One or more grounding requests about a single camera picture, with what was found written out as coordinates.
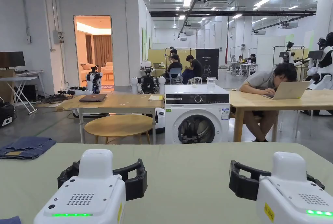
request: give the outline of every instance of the brown curtain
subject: brown curtain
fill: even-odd
[[[87,62],[94,63],[93,62],[93,49],[91,46],[91,35],[86,35],[86,45],[87,45]]]
[[[112,62],[111,36],[94,36],[95,61],[99,67],[106,66],[106,62]]]

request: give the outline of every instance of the blue chair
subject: blue chair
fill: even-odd
[[[183,78],[181,76],[181,68],[172,68],[170,69],[169,72],[169,79],[170,79],[170,84],[175,85],[175,84],[181,84],[183,81]]]

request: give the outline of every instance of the gray t-shirt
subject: gray t-shirt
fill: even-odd
[[[255,89],[275,89],[273,79],[274,71],[258,71],[250,75],[243,84],[248,82]]]

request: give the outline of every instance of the doorway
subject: doorway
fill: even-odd
[[[114,90],[112,24],[110,16],[74,16],[80,86],[87,86],[86,75],[98,65],[102,92]]]

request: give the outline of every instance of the paper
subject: paper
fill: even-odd
[[[163,96],[150,96],[149,100],[163,100]]]

